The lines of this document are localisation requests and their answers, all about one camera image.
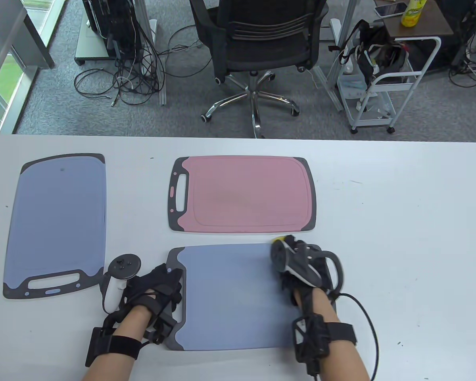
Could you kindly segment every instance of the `window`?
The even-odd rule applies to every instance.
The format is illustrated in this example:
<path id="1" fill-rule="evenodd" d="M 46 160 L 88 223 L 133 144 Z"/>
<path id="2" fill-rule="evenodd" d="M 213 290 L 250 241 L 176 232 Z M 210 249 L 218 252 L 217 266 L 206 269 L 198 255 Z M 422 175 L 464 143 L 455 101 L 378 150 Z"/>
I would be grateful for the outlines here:
<path id="1" fill-rule="evenodd" d="M 21 2 L 26 8 L 33 25 L 35 25 L 35 29 L 40 33 L 46 22 L 53 0 L 21 0 Z"/>
<path id="2" fill-rule="evenodd" d="M 21 0 L 45 45 L 53 34 L 64 1 Z M 12 54 L 6 56 L 0 69 L 0 132 L 13 132 L 35 74 L 36 70 L 18 65 Z"/>

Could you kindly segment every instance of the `green grass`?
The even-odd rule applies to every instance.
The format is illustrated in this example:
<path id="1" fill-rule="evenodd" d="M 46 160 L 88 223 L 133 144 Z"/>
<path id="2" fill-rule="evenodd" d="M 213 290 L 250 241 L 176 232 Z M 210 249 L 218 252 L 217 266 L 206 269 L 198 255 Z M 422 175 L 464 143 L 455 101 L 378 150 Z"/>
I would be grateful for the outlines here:
<path id="1" fill-rule="evenodd" d="M 23 0 L 23 6 L 25 8 L 35 8 L 35 9 L 49 9 L 53 0 Z"/>
<path id="2" fill-rule="evenodd" d="M 7 56 L 0 69 L 0 95 L 7 103 L 9 103 L 13 96 L 14 89 L 21 74 L 23 74 L 23 72 L 13 56 Z"/>

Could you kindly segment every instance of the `white table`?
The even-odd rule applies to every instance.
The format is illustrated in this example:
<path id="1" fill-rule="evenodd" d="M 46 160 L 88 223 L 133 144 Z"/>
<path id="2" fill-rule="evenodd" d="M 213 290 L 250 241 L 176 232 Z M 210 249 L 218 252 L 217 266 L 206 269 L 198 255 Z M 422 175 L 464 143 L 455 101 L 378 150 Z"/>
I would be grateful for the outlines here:
<path id="1" fill-rule="evenodd" d="M 141 274 L 184 245 L 267 242 L 275 235 L 180 233 L 167 224 L 176 158 L 277 155 L 307 159 L 317 222 L 298 238 L 335 252 L 343 291 L 376 325 L 377 380 L 476 379 L 476 144 L 77 136 L 0 136 L 0 380 L 78 381 L 93 327 L 104 313 L 98 287 L 37 300 L 2 296 L 4 256 L 20 168 L 57 154 L 106 158 L 106 265 L 133 252 Z M 351 301 L 352 323 L 371 372 L 374 346 Z M 292 350 L 170 352 L 148 345 L 132 380 L 310 380 Z"/>

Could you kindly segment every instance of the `yellow object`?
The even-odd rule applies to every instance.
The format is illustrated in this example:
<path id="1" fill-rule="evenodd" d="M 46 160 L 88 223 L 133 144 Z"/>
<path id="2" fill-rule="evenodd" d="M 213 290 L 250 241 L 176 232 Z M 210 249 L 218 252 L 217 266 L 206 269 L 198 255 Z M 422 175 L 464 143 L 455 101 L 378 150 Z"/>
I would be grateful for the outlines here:
<path id="1" fill-rule="evenodd" d="M 272 243 L 275 242 L 275 241 L 284 241 L 284 240 L 285 240 L 285 237 L 286 237 L 286 236 L 277 237 L 277 238 L 275 238 L 275 239 L 272 241 Z"/>
<path id="2" fill-rule="evenodd" d="M 403 13 L 401 23 L 405 27 L 414 27 L 418 23 L 421 11 L 427 0 L 411 0 L 405 12 Z"/>

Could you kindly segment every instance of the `chrome chair leg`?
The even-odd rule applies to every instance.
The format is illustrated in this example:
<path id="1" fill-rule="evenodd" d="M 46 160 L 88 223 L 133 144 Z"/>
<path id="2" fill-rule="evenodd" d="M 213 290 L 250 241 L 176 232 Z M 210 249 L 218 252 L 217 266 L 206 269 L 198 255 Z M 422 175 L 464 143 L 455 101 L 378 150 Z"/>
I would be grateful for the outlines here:
<path id="1" fill-rule="evenodd" d="M 227 106 L 231 103 L 238 102 L 239 100 L 242 100 L 246 98 L 248 95 L 246 92 L 241 92 L 240 94 L 234 95 L 234 96 L 229 96 L 223 100 L 219 100 L 218 102 L 214 103 L 208 110 L 206 114 L 201 114 L 201 119 L 203 122 L 207 122 L 210 118 L 211 115 L 215 112 L 216 109 L 220 107 Z"/>
<path id="2" fill-rule="evenodd" d="M 264 73 L 264 74 L 262 75 L 262 77 L 258 79 L 258 81 L 257 81 L 257 87 L 260 87 L 263 82 L 269 80 L 270 78 L 271 78 L 272 80 L 273 80 L 273 78 L 275 78 L 275 73 L 274 73 L 273 71 L 271 71 L 271 70 L 269 70 L 269 71 L 267 71 L 266 73 Z"/>
<path id="3" fill-rule="evenodd" d="M 226 76 L 227 79 L 229 79 L 232 83 L 234 83 L 236 86 L 240 87 L 240 89 L 242 89 L 243 91 L 246 90 L 247 88 L 247 85 L 245 83 L 242 83 L 240 81 L 238 81 L 236 79 L 235 76 L 233 76 L 233 74 L 229 74 L 228 76 Z"/>
<path id="4" fill-rule="evenodd" d="M 288 98 L 284 98 L 283 96 L 278 96 L 275 94 L 270 94 L 269 92 L 258 91 L 257 95 L 260 98 L 268 99 L 268 100 L 275 100 L 276 102 L 283 103 L 285 105 L 289 105 L 291 107 L 291 114 L 296 116 L 300 113 L 300 107 L 293 100 Z"/>
<path id="5" fill-rule="evenodd" d="M 252 108 L 252 127 L 254 129 L 254 137 L 261 138 L 261 119 L 259 118 L 259 109 L 257 106 L 257 92 L 250 94 L 250 106 Z"/>

